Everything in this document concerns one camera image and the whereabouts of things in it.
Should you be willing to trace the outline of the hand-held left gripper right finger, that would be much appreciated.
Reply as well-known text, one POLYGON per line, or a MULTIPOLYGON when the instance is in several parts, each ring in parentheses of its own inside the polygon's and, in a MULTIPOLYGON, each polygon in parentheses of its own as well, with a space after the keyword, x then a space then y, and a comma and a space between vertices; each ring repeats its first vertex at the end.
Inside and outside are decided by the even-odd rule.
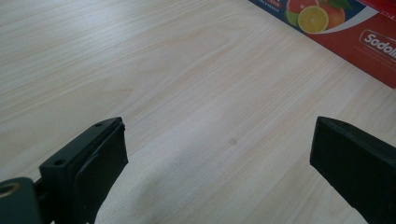
POLYGON ((396 147, 319 117, 309 162, 369 224, 396 224, 396 147))

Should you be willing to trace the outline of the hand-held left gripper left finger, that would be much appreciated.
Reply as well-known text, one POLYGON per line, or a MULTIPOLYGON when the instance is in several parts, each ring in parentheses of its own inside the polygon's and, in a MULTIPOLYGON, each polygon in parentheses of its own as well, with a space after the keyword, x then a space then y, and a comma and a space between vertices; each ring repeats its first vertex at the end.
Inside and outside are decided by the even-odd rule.
POLYGON ((39 166, 56 224, 93 224, 128 163, 120 117, 92 125, 39 166))

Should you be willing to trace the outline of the red box with fruit print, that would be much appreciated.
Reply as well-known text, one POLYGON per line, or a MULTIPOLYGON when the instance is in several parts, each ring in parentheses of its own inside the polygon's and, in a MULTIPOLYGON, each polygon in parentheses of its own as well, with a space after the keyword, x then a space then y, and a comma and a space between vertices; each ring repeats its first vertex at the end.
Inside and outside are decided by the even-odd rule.
POLYGON ((396 0, 248 0, 396 89, 396 0))

